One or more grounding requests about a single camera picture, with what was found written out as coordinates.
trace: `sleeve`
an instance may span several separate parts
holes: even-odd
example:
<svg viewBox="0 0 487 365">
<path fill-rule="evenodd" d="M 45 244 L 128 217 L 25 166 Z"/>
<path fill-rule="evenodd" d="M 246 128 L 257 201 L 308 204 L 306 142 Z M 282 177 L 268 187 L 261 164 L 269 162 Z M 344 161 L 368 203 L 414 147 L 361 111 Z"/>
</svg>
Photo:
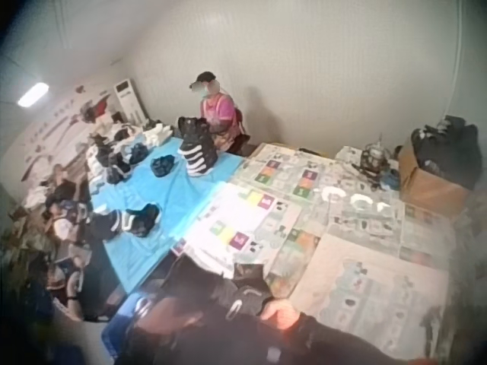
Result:
<svg viewBox="0 0 487 365">
<path fill-rule="evenodd" d="M 53 226 L 56 236 L 59 237 L 61 240 L 67 240 L 69 237 L 69 233 L 73 228 L 72 223 L 67 219 L 58 219 L 54 222 Z"/>
<path fill-rule="evenodd" d="M 399 365 L 405 362 L 388 357 L 361 338 L 338 329 L 321 325 L 314 317 L 301 314 L 290 328 L 292 341 L 304 344 L 310 352 L 332 363 L 360 363 L 366 365 Z"/>
<path fill-rule="evenodd" d="M 235 104 L 234 101 L 228 95 L 223 95 L 218 101 L 218 107 L 216 110 L 219 120 L 233 120 L 235 116 Z"/>
</svg>

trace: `chair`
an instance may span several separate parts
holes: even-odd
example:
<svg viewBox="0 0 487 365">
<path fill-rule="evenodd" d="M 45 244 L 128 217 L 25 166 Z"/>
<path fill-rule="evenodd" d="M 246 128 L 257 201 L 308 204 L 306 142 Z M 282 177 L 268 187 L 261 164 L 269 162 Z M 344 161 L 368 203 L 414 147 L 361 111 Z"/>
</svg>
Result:
<svg viewBox="0 0 487 365">
<path fill-rule="evenodd" d="M 240 127 L 240 131 L 242 133 L 234 139 L 234 143 L 230 146 L 230 148 L 227 149 L 227 152 L 229 154 L 236 154 L 237 156 L 245 157 L 242 148 L 250 140 L 250 136 L 247 134 L 247 131 L 244 128 L 244 115 L 238 108 L 235 108 L 235 113 L 237 115 L 238 126 Z"/>
</svg>

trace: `black cap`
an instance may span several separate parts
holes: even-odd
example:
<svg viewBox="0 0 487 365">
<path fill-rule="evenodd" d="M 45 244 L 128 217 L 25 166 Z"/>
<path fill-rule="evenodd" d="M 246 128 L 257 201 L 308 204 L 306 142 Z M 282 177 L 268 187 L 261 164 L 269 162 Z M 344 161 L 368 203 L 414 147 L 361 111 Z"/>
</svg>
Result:
<svg viewBox="0 0 487 365">
<path fill-rule="evenodd" d="M 205 72 L 202 72 L 201 74 L 198 75 L 198 77 L 196 78 L 196 81 L 193 82 L 189 88 L 193 88 L 193 85 L 194 84 L 198 84 L 198 83 L 202 83 L 202 82 L 211 82 L 213 80 L 216 79 L 216 76 L 215 74 L 213 74 L 213 72 L 210 72 L 210 71 L 205 71 Z"/>
</svg>

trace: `blue tablecloth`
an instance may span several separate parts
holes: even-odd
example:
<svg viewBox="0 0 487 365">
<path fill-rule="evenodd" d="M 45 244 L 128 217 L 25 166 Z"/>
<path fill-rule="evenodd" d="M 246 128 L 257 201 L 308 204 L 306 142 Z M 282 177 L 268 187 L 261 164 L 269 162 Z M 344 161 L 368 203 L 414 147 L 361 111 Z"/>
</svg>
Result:
<svg viewBox="0 0 487 365">
<path fill-rule="evenodd" d="M 209 175 L 192 178 L 186 173 L 186 162 L 177 153 L 180 144 L 180 139 L 170 139 L 155 148 L 126 182 L 106 184 L 92 195 L 95 208 L 106 204 L 110 210 L 141 209 L 148 202 L 157 202 L 162 208 L 161 222 L 146 238 L 122 233 L 105 244 L 127 293 L 147 278 L 209 203 L 219 183 L 228 181 L 242 161 L 242 157 L 223 153 Z M 175 165 L 169 175 L 157 178 L 151 171 L 151 160 L 168 154 L 175 156 Z"/>
</svg>

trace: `colorful printed square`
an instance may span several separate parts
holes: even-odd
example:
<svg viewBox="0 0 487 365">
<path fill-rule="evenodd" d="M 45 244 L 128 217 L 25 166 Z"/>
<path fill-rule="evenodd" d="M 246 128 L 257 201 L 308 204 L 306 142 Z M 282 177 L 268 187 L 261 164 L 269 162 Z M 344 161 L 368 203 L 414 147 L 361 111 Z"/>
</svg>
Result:
<svg viewBox="0 0 487 365">
<path fill-rule="evenodd" d="M 234 238 L 232 238 L 232 240 L 230 241 L 230 246 L 240 251 L 245 246 L 248 240 L 249 237 L 247 235 L 237 232 Z"/>
<path fill-rule="evenodd" d="M 212 232 L 214 235 L 219 235 L 223 229 L 225 228 L 225 225 L 221 221 L 216 221 L 212 227 L 210 228 L 210 232 Z"/>
<path fill-rule="evenodd" d="M 261 194 L 260 192 L 251 192 L 249 194 L 249 196 L 247 197 L 247 201 L 251 205 L 258 205 L 263 197 L 264 197 L 264 194 Z"/>
<path fill-rule="evenodd" d="M 275 173 L 275 169 L 271 168 L 271 167 L 264 167 L 261 171 L 260 171 L 260 174 L 261 175 L 266 175 L 268 177 L 274 175 Z"/>
<path fill-rule="evenodd" d="M 230 243 L 232 238 L 235 236 L 235 231 L 231 227 L 225 227 L 223 231 L 218 235 L 218 238 L 223 243 Z"/>
<path fill-rule="evenodd" d="M 303 172 L 303 177 L 305 177 L 306 179 L 309 179 L 309 180 L 316 180 L 318 177 L 318 173 L 316 173 L 314 171 L 305 170 Z"/>
<path fill-rule="evenodd" d="M 294 188 L 293 194 L 302 198 L 307 198 L 310 194 L 310 190 L 301 188 L 300 186 L 296 186 L 296 188 Z"/>
<path fill-rule="evenodd" d="M 301 180 L 299 180 L 299 186 L 301 188 L 311 189 L 313 188 L 313 180 L 309 180 L 305 177 L 302 177 Z"/>
<path fill-rule="evenodd" d="M 281 165 L 280 162 L 274 161 L 274 160 L 269 160 L 269 162 L 267 163 L 267 166 L 269 166 L 273 169 L 277 169 L 280 165 Z"/>
<path fill-rule="evenodd" d="M 273 202 L 274 202 L 274 198 L 272 196 L 264 194 L 262 199 L 260 199 L 258 206 L 264 209 L 269 209 L 271 208 Z"/>
<path fill-rule="evenodd" d="M 257 175 L 256 177 L 256 181 L 261 183 L 261 184 L 267 184 L 267 182 L 270 180 L 270 177 L 268 177 L 267 175 L 263 175 L 263 174 L 259 174 Z"/>
</svg>

